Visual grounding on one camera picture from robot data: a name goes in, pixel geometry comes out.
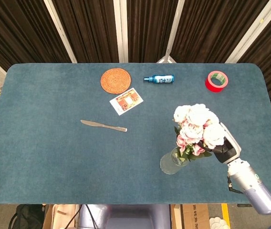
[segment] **clear glass vase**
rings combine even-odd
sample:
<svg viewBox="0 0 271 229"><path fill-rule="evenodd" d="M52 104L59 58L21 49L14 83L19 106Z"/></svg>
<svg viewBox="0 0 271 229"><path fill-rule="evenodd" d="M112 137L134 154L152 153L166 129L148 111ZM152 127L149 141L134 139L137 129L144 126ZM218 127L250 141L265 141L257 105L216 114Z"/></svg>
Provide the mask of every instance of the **clear glass vase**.
<svg viewBox="0 0 271 229"><path fill-rule="evenodd" d="M188 164L188 161L181 161L179 159L180 151L179 148L174 148L171 152L165 154L160 160L161 170L168 174L172 175L177 173L180 169Z"/></svg>

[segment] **rose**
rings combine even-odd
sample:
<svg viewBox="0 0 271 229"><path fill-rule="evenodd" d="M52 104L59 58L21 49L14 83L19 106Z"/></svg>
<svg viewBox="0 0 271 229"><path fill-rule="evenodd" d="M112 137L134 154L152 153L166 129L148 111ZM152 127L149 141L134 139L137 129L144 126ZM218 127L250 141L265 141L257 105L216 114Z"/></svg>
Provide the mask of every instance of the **rose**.
<svg viewBox="0 0 271 229"><path fill-rule="evenodd" d="M191 124L203 126L208 120L208 108L204 104L191 106L187 113L187 121Z"/></svg>
<svg viewBox="0 0 271 229"><path fill-rule="evenodd" d="M174 120L176 123L183 123L186 120L186 115L189 112L190 105L178 106L174 113Z"/></svg>
<svg viewBox="0 0 271 229"><path fill-rule="evenodd" d="M197 144L193 146L193 155L198 156L201 153L205 152L205 149L201 148L200 146L198 146Z"/></svg>
<svg viewBox="0 0 271 229"><path fill-rule="evenodd" d="M211 125L213 123L219 123L218 117L213 112L208 111L207 112L207 117L208 117L208 120L206 121L206 123L203 126L208 126L208 125Z"/></svg>
<svg viewBox="0 0 271 229"><path fill-rule="evenodd" d="M185 150L185 147L187 146L187 143L185 142L185 139L178 135L177 137L177 146L180 147L180 154L182 155L183 151Z"/></svg>
<svg viewBox="0 0 271 229"><path fill-rule="evenodd" d="M202 140L203 126L193 125L186 120L181 127L180 135L185 139L186 143L198 143Z"/></svg>
<svg viewBox="0 0 271 229"><path fill-rule="evenodd" d="M225 130L219 123L208 125L203 132L204 143L209 149L224 144Z"/></svg>

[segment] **card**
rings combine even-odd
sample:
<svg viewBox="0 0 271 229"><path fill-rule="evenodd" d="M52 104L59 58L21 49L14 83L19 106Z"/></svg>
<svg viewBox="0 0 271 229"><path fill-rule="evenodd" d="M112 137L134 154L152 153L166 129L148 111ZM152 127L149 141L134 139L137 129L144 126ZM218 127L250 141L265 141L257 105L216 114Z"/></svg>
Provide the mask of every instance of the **card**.
<svg viewBox="0 0 271 229"><path fill-rule="evenodd" d="M120 94L118 97L110 100L111 105L118 115L129 111L131 108L135 107L141 102L143 102L143 99L134 88L131 88L128 91Z"/></svg>

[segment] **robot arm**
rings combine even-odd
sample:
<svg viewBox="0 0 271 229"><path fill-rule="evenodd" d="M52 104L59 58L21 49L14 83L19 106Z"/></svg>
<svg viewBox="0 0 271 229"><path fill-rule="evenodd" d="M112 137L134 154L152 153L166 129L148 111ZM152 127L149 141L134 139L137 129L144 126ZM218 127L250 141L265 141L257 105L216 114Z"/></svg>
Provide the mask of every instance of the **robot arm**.
<svg viewBox="0 0 271 229"><path fill-rule="evenodd" d="M223 146L217 146L214 150L219 162L228 165L228 183L230 189L230 177L239 185L242 192L248 198L255 210L262 215L271 215L271 193L262 183L259 176L247 161L240 159L241 147L223 123L225 141Z"/></svg>

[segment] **woven coaster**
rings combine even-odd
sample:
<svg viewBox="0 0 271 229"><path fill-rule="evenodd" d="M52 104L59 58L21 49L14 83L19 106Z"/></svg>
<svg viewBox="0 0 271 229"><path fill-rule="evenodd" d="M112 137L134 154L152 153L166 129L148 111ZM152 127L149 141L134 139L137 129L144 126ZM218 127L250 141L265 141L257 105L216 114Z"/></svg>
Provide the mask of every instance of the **woven coaster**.
<svg viewBox="0 0 271 229"><path fill-rule="evenodd" d="M107 70L101 78L102 88L111 94L121 94L126 91L131 83L129 73L121 68Z"/></svg>

